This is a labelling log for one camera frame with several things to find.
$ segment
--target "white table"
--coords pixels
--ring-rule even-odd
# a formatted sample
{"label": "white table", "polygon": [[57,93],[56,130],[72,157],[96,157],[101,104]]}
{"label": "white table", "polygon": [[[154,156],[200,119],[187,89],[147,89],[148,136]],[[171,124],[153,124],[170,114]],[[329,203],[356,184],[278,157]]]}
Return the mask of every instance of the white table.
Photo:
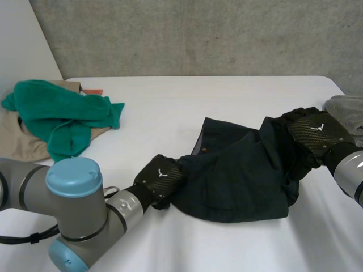
{"label": "white table", "polygon": [[[259,128],[265,116],[320,107],[342,94],[319,76],[210,76],[75,78],[126,102],[120,130],[94,140],[82,156],[96,160],[104,186],[126,188],[156,154],[189,154],[204,117]],[[54,219],[22,211],[0,213],[2,235],[29,235]],[[1,272],[56,272],[47,256],[52,239],[0,246]],[[300,197],[285,219],[219,224],[171,207],[148,209],[142,222],[91,271],[240,272],[363,271],[363,210],[338,188],[326,168],[301,182]]]}

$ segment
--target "gray cloth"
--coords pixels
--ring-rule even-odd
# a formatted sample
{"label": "gray cloth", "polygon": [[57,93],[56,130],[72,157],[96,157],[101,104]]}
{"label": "gray cloth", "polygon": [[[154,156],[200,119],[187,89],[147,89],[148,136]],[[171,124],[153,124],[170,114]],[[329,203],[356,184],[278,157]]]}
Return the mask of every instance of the gray cloth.
{"label": "gray cloth", "polygon": [[337,119],[363,146],[363,97],[336,95],[325,102],[325,110]]}

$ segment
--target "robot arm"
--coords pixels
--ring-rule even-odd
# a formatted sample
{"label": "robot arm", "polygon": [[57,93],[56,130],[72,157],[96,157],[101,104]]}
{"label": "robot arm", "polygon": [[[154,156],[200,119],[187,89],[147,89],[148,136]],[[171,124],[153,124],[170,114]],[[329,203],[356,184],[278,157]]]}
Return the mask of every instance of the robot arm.
{"label": "robot arm", "polygon": [[303,176],[325,165],[342,191],[363,207],[363,148],[330,114],[316,108],[295,109],[275,119],[292,140]]}
{"label": "robot arm", "polygon": [[324,164],[343,192],[363,207],[363,148],[337,144],[325,155]]}
{"label": "robot arm", "polygon": [[151,204],[180,185],[175,161],[158,155],[137,175],[134,185],[104,201],[102,174],[87,158],[65,159],[47,167],[0,159],[0,211],[8,208],[51,215],[60,236],[49,256],[61,272],[84,272]]}

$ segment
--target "teal towel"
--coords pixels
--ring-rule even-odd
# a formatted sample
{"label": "teal towel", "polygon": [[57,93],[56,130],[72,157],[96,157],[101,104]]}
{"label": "teal towel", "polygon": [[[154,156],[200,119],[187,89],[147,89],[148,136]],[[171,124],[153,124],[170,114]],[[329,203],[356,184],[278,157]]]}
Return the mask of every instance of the teal towel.
{"label": "teal towel", "polygon": [[57,162],[88,148],[91,128],[118,129],[125,104],[111,104],[107,96],[82,96],[43,80],[28,80],[18,82],[1,105],[19,112],[28,130],[47,142],[47,150]]}

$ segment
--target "gray robot arm segment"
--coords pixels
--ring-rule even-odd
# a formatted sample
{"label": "gray robot arm segment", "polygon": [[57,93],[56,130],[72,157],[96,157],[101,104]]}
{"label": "gray robot arm segment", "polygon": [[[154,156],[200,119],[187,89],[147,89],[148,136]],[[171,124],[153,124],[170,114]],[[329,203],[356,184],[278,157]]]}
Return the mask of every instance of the gray robot arm segment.
{"label": "gray robot arm segment", "polygon": [[146,188],[135,185],[105,203],[102,174],[90,159],[66,159],[52,167],[0,159],[0,210],[54,216],[61,236],[49,255],[62,272],[87,271],[152,201]]}
{"label": "gray robot arm segment", "polygon": [[342,191],[363,207],[363,148],[337,144],[324,157],[324,163]]}

